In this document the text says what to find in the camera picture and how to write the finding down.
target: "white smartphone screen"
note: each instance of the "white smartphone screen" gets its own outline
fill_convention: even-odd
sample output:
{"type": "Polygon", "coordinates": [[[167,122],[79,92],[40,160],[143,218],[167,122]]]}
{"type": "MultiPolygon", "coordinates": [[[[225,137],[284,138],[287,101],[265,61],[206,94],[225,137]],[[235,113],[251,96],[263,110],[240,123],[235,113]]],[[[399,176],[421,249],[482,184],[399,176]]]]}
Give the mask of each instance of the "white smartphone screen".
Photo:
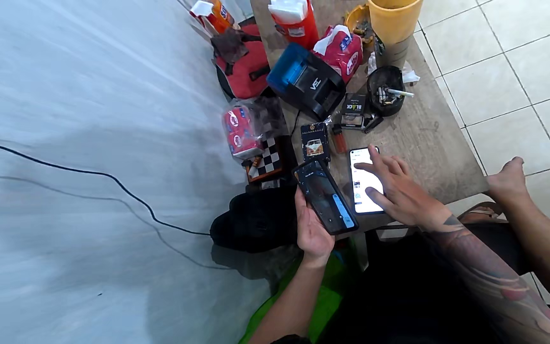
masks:
{"type": "Polygon", "coordinates": [[[383,211],[383,208],[375,204],[366,194],[366,188],[374,187],[383,193],[383,184],[379,178],[371,172],[357,169],[353,165],[358,162],[372,163],[368,148],[355,149],[349,152],[351,161],[351,183],[353,184],[354,210],[361,214],[365,212],[383,211]]]}

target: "yellow bucket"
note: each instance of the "yellow bucket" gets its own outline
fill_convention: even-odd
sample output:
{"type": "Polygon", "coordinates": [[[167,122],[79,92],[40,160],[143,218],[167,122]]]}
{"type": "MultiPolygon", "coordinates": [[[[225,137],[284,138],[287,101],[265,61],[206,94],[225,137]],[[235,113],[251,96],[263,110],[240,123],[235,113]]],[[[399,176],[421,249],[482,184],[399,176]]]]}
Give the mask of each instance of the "yellow bucket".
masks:
{"type": "Polygon", "coordinates": [[[375,35],[377,66],[405,65],[409,39],[413,35],[424,0],[368,0],[370,23],[375,35]]]}

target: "wooden table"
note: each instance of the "wooden table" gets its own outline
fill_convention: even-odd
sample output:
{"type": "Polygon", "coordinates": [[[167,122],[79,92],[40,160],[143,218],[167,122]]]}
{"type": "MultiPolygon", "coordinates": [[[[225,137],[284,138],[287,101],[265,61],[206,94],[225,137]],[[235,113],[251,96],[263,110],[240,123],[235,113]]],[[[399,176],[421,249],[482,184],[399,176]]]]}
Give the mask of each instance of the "wooden table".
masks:
{"type": "MultiPolygon", "coordinates": [[[[250,1],[272,67],[288,43],[275,30],[267,9],[269,1],[250,1]]],[[[345,12],[363,3],[365,1],[362,0],[313,1],[315,21],[320,35],[325,32],[328,25],[342,23],[345,12]]],[[[487,183],[481,168],[414,39],[411,40],[406,59],[421,77],[421,81],[416,82],[415,86],[407,87],[407,91],[415,93],[415,97],[407,97],[398,114],[386,118],[368,134],[360,130],[344,130],[348,148],[366,147],[372,143],[379,146],[382,154],[402,157],[409,163],[415,180],[444,204],[486,191],[487,183]]],[[[366,82],[366,71],[366,65],[358,68],[347,85],[347,92],[356,92],[363,87],[366,82]]],[[[288,128],[291,130],[298,110],[285,102],[280,103],[288,128]]],[[[300,127],[312,122],[315,120],[303,114],[298,119],[297,129],[292,137],[298,161],[303,160],[300,127]]],[[[349,158],[347,154],[337,155],[334,152],[331,158],[332,176],[345,194],[348,204],[353,204],[349,158]]],[[[360,231],[371,230],[392,222],[387,215],[359,215],[357,219],[360,231]]]]}

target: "cigarette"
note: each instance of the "cigarette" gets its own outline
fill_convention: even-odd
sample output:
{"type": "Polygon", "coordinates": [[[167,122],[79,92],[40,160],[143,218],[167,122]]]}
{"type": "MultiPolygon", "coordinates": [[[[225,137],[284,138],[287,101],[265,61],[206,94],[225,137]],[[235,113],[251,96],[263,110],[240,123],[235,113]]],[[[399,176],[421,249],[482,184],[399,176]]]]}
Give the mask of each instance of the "cigarette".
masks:
{"type": "Polygon", "coordinates": [[[391,94],[400,94],[401,96],[409,96],[411,98],[415,96],[415,93],[405,92],[403,90],[392,90],[391,88],[386,89],[386,92],[391,94]]]}

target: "smartphone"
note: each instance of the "smartphone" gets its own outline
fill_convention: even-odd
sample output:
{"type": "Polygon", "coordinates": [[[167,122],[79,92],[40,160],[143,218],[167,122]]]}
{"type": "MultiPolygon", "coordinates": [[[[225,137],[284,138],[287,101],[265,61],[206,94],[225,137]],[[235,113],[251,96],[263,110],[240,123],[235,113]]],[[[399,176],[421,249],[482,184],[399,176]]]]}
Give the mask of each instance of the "smartphone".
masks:
{"type": "Polygon", "coordinates": [[[367,187],[372,186],[383,193],[383,184],[371,172],[357,169],[353,166],[359,162],[372,163],[368,148],[358,148],[349,151],[349,169],[351,170],[351,184],[353,185],[353,210],[356,214],[384,213],[383,208],[375,204],[365,191],[367,187]]]}
{"type": "Polygon", "coordinates": [[[305,199],[330,235],[357,230],[358,224],[332,179],[326,162],[309,160],[292,171],[305,199]]]}

